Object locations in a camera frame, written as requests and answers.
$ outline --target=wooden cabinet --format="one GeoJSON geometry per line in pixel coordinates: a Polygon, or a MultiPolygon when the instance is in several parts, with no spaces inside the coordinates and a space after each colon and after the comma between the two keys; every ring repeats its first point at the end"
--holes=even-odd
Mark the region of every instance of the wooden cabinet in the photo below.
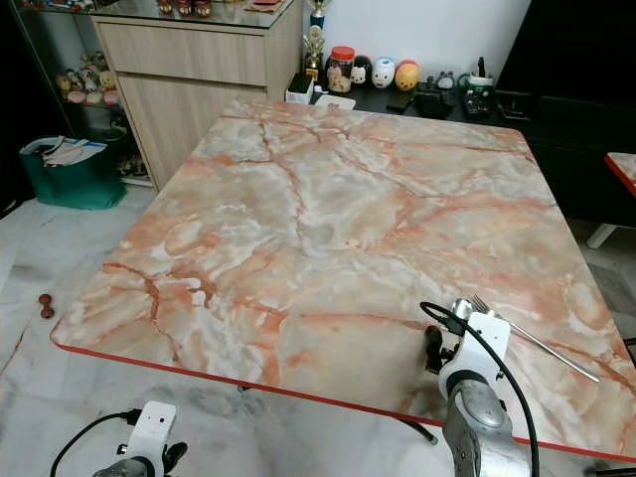
{"type": "Polygon", "coordinates": [[[93,23],[158,190],[233,98],[284,100],[301,64],[302,0],[270,28],[115,16],[93,23]]]}
{"type": "Polygon", "coordinates": [[[152,177],[161,189],[208,132],[228,101],[239,95],[265,97],[262,88],[119,74],[152,177]]]}

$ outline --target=red jar lid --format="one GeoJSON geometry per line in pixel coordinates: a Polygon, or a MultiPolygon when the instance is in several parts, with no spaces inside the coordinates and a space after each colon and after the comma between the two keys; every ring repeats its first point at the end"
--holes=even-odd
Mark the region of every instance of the red jar lid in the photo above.
{"type": "Polygon", "coordinates": [[[334,47],[331,49],[331,58],[341,62],[352,62],[356,51],[349,47],[334,47]]]}

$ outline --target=white wall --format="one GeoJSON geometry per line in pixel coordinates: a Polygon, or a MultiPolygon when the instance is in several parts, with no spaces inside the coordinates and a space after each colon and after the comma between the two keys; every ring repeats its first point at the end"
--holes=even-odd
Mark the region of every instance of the white wall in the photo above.
{"type": "MultiPolygon", "coordinates": [[[[440,70],[499,75],[530,0],[333,0],[327,8],[325,58],[347,45],[373,61],[416,60],[422,78],[440,70]]],[[[309,25],[305,8],[305,30],[309,25]]]]}

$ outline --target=red-edged table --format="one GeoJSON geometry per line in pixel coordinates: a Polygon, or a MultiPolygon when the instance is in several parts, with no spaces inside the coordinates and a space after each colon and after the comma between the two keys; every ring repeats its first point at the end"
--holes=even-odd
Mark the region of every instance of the red-edged table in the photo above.
{"type": "MultiPolygon", "coordinates": [[[[625,184],[625,187],[636,197],[636,154],[624,152],[609,152],[605,156],[605,163],[614,174],[625,184]]],[[[599,248],[618,226],[601,224],[587,241],[590,248],[599,248]]]]}
{"type": "MultiPolygon", "coordinates": [[[[636,370],[524,137],[235,102],[52,334],[63,349],[439,424],[421,300],[513,334],[540,445],[636,462],[636,370]]],[[[451,337],[446,337],[451,344],[451,337]]],[[[498,390],[514,434],[526,423],[498,390]]]]}

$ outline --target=metal fork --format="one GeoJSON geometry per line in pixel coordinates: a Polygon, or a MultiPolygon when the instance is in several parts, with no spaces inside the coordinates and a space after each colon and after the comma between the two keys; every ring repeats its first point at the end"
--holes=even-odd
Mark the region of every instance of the metal fork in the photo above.
{"type": "MultiPolygon", "coordinates": [[[[482,300],[481,298],[479,298],[479,296],[477,295],[473,295],[472,300],[473,305],[475,305],[475,309],[477,311],[479,311],[480,313],[488,313],[491,311],[490,307],[484,303],[484,300],[482,300]]],[[[524,335],[526,338],[528,338],[529,340],[535,342],[535,344],[541,346],[544,350],[546,350],[548,353],[552,354],[553,356],[559,358],[561,361],[563,361],[564,363],[566,363],[567,365],[571,366],[572,368],[574,368],[575,370],[577,370],[578,372],[580,372],[582,375],[590,378],[591,380],[593,380],[596,383],[600,382],[600,378],[591,373],[590,371],[588,371],[586,368],[584,368],[583,366],[575,363],[573,360],[571,360],[570,358],[566,358],[564,355],[562,355],[561,353],[559,353],[557,350],[555,350],[554,348],[548,346],[546,343],[544,343],[543,341],[541,341],[539,338],[537,338],[536,336],[532,335],[531,333],[528,333],[526,330],[524,330],[521,326],[516,325],[515,323],[513,323],[512,321],[508,321],[506,318],[504,318],[503,316],[501,316],[499,313],[495,312],[494,310],[492,310],[493,313],[495,314],[495,316],[497,318],[499,318],[500,320],[504,320],[506,321],[510,326],[512,326],[515,330],[517,330],[518,332],[520,332],[522,335],[524,335]]]]}

